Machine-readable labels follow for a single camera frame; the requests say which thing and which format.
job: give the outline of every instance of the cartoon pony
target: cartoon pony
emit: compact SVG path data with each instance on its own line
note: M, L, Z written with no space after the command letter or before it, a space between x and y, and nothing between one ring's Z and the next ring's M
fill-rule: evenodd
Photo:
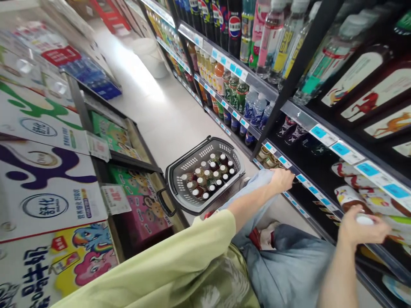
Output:
M72 242L75 247L84 246L86 250L99 254L113 249L108 227L96 223L74 231Z

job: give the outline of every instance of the person's right hand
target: person's right hand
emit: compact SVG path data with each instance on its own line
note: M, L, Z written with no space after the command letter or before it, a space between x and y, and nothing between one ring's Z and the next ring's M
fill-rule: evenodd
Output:
M338 232L338 241L343 241L354 249L358 244L383 243L391 230L391 227L381 218L373 215L367 215L373 220L373 225L359 224L356 218L362 209L360 204L352 206L344 215Z

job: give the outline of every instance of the white cap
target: white cap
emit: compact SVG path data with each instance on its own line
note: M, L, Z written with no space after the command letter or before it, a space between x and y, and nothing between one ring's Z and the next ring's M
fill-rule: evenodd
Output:
M311 8L310 15L308 15L310 20L313 20L316 17L320 6L321 6L321 1L317 1L314 3L313 7Z
M361 33L367 27L368 19L360 15L349 15L342 23L340 36L353 37Z

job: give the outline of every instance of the pepsi bottle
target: pepsi bottle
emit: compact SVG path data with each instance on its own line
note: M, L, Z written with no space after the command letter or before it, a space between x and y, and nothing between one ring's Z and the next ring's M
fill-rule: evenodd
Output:
M227 0L228 4L228 52L239 59L241 46L241 12L239 0Z

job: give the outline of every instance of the green bottle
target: green bottle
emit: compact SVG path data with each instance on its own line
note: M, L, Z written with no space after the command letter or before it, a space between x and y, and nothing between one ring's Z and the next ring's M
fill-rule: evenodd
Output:
M245 109L245 95L248 93L248 84L244 81L240 81L240 84L237 87L237 110L244 114Z
M230 96L231 96L231 101L230 104L234 108L238 109L237 107L237 86L240 80L238 77L234 74L231 73L231 78L230 78Z

